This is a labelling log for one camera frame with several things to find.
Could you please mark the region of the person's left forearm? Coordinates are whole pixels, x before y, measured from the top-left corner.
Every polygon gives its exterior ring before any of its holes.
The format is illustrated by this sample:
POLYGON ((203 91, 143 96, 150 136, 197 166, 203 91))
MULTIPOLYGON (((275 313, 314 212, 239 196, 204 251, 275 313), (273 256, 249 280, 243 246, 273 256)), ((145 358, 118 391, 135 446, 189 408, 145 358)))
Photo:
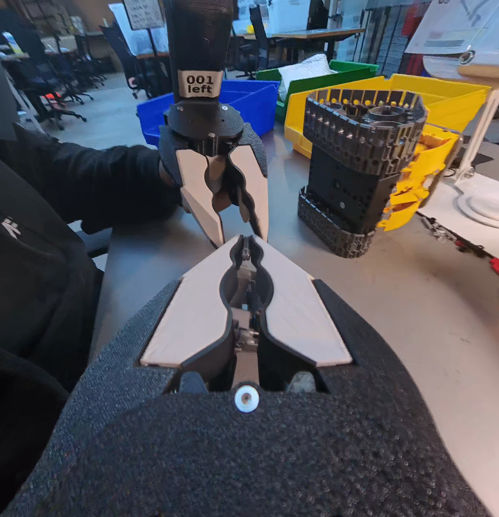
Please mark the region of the person's left forearm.
POLYGON ((87 233, 167 219, 181 205, 179 188, 161 176, 159 152, 143 145, 96 150, 13 124, 0 139, 0 162, 37 192, 65 223, 87 233))

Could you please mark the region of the instruction booklet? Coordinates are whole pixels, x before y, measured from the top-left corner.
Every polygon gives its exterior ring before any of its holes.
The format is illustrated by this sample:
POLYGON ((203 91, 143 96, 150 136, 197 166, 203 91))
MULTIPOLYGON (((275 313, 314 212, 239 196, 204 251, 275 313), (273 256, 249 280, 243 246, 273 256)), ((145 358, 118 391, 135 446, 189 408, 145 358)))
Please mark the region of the instruction booklet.
POLYGON ((499 49, 499 1, 431 1, 405 52, 463 54, 499 49))

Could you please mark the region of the yellow toy robot body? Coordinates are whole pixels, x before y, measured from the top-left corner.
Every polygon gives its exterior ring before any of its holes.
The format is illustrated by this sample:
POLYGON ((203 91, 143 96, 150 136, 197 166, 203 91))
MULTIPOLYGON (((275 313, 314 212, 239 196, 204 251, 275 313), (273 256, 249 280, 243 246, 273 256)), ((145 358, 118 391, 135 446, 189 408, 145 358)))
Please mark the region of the yellow toy robot body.
POLYGON ((421 95, 408 90, 307 97, 303 136, 312 151, 298 216, 335 255, 364 255, 378 229, 403 226, 429 197, 462 136, 428 115, 421 95))

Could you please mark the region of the green plastic bin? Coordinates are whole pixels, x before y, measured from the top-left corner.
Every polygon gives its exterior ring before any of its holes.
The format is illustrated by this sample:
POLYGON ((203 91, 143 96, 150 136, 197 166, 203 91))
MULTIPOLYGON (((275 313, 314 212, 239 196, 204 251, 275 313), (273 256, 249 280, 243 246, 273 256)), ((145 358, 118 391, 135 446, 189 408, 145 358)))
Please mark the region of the green plastic bin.
POLYGON ((336 71, 337 74, 325 76, 319 75, 308 79, 293 80, 290 83, 285 100, 277 100, 276 102, 275 118, 281 122, 285 121, 289 97, 291 94, 320 88, 324 89, 334 85, 369 79, 375 77, 379 69, 379 65, 377 64, 338 60, 331 60, 329 67, 332 71, 336 71))

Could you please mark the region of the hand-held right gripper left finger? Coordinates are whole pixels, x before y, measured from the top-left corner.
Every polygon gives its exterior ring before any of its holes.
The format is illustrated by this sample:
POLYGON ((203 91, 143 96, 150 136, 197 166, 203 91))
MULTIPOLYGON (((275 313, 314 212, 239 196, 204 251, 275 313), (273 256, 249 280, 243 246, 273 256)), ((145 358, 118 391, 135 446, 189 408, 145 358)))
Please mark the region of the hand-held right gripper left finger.
POLYGON ((221 370, 233 356, 229 302, 238 289, 239 267, 238 235, 182 275, 140 364, 221 370))

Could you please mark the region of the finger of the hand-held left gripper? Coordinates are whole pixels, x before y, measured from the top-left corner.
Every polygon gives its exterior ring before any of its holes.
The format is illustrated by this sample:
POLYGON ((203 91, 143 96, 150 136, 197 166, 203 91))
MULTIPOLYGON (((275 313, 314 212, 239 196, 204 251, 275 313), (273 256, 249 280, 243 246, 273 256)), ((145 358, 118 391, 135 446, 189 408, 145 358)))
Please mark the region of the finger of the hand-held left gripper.
POLYGON ((269 232, 268 180, 250 145, 237 146, 227 158, 227 178, 234 186, 242 220, 265 242, 269 232))
POLYGON ((182 186, 182 205, 192 214, 205 236, 215 248, 225 244, 219 214, 214 209, 214 194, 207 185, 207 157, 191 149, 175 152, 182 186))

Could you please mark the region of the person's left hand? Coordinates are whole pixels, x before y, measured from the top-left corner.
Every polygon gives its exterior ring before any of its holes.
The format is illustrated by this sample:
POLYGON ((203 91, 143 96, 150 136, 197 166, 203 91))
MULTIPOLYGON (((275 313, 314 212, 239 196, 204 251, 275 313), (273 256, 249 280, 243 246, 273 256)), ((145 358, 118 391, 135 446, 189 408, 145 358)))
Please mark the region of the person's left hand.
MULTIPOLYGON (((209 165, 212 168, 212 171, 220 169, 221 172, 224 171, 224 167, 226 165, 225 157, 206 157, 208 160, 209 165)), ((178 206, 182 206, 182 196, 180 193, 180 189, 177 187, 176 183, 174 182, 173 178, 169 175, 169 173, 166 171, 162 160, 159 159, 159 175, 164 184, 166 184, 170 190, 172 195, 175 198, 175 202, 178 206)), ((220 189, 214 193, 213 196, 213 205, 216 212, 220 212, 222 210, 227 209, 232 204, 232 201, 229 197, 229 192, 226 190, 225 187, 220 187, 220 189)))

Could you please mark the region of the white book stand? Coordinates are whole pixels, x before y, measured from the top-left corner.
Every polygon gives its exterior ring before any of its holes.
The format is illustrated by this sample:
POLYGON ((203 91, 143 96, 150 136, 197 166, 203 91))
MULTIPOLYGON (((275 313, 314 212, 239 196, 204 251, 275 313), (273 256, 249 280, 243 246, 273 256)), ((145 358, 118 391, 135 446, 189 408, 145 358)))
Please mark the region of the white book stand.
POLYGON ((440 183, 440 193, 425 211, 432 210, 429 217, 441 226, 499 258, 499 181, 480 175, 472 165, 499 106, 499 49, 469 50, 458 57, 428 55, 423 64, 437 79, 491 87, 458 169, 440 183))

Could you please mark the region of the pile of grey toy pieces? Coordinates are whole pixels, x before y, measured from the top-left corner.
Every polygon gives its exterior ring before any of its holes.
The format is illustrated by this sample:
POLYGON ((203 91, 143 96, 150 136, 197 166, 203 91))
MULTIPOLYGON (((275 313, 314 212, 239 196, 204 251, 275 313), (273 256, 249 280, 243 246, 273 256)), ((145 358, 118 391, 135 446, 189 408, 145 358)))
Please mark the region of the pile of grey toy pieces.
POLYGON ((457 240, 456 235, 441 226, 435 218, 421 216, 421 223, 438 242, 455 242, 457 240))

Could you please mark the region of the yellow plastic bin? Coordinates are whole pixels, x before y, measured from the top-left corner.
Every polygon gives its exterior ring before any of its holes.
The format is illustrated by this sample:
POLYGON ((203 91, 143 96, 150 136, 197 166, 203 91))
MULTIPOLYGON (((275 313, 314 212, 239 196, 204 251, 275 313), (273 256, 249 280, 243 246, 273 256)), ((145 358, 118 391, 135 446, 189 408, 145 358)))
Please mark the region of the yellow plastic bin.
POLYGON ((424 105, 429 111, 429 123, 463 132, 487 100, 491 87, 420 76, 393 74, 389 79, 383 76, 376 76, 333 87, 312 89, 292 94, 288 102, 284 123, 284 137, 292 143, 293 149, 307 158, 311 157, 312 144, 303 136, 306 99, 308 97, 313 97, 315 100, 321 98, 335 99, 334 93, 341 93, 344 89, 407 90, 416 92, 421 95, 424 105))

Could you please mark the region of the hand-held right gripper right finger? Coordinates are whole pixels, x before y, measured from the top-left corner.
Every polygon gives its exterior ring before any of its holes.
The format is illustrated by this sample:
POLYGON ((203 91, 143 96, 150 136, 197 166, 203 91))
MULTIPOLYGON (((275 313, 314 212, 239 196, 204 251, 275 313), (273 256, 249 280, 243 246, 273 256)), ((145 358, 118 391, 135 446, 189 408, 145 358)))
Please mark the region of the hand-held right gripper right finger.
POLYGON ((314 277, 258 236, 254 236, 254 266, 265 335, 314 367, 350 364, 352 357, 314 277))

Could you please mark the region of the red and black toy pieces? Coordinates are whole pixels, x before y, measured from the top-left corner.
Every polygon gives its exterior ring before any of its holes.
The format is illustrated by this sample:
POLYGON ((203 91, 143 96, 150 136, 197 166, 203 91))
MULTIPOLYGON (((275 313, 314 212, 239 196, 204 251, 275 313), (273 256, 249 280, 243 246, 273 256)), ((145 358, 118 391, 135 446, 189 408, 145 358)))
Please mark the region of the red and black toy pieces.
POLYGON ((499 258, 488 253, 483 246, 473 244, 472 242, 464 239, 456 239, 454 244, 459 252, 474 255, 479 259, 486 260, 491 270, 499 276, 499 258))

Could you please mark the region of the printed sign board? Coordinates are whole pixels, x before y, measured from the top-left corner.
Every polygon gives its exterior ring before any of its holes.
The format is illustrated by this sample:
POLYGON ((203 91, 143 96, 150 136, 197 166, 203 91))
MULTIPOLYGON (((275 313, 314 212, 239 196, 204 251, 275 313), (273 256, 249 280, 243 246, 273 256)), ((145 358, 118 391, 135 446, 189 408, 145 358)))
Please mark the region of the printed sign board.
POLYGON ((164 55, 168 52, 165 16, 160 1, 123 1, 130 25, 127 42, 137 57, 164 55))

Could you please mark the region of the blue plastic bin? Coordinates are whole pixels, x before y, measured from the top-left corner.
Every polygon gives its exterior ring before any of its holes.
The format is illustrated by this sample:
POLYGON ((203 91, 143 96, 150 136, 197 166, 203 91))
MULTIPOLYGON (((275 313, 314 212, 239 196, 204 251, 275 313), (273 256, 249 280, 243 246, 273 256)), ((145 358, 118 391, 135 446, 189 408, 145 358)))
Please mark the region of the blue plastic bin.
MULTIPOLYGON (((278 99, 278 81, 224 80, 220 102, 240 112, 244 122, 251 124, 262 136, 274 128, 278 99)), ((164 113, 174 104, 174 94, 168 93, 137 105, 137 116, 147 144, 158 145, 164 113)))

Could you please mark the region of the grey desk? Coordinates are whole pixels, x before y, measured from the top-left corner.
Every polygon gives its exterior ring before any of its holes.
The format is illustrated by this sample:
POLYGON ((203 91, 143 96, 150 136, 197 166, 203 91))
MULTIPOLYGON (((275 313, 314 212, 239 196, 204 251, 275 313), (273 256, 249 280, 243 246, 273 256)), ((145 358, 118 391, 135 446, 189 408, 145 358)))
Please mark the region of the grey desk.
MULTIPOLYGON (((323 280, 388 342, 421 391, 455 464, 499 516, 499 277, 486 261, 438 242, 418 218, 379 233, 347 260, 297 216, 309 161, 282 125, 262 137, 269 169, 269 243, 323 280)), ((213 251, 193 217, 117 228, 93 334, 107 344, 169 281, 213 251)))

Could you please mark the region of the grey Lego engine assembly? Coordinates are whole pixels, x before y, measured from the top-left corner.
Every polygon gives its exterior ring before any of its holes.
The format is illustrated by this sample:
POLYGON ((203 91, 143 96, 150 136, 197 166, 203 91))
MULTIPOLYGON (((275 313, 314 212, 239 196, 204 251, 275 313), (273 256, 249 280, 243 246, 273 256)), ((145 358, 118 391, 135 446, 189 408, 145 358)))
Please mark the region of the grey Lego engine assembly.
POLYGON ((233 316, 235 353, 257 352, 262 302, 256 288, 256 270, 242 266, 229 305, 233 316))

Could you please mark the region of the white storage box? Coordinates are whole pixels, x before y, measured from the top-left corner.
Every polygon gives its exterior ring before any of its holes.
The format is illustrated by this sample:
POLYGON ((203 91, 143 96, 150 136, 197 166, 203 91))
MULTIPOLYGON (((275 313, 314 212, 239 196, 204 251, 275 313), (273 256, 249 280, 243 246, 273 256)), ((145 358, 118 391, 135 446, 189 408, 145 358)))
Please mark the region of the white storage box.
POLYGON ((270 35, 307 28, 311 1, 267 1, 270 35))

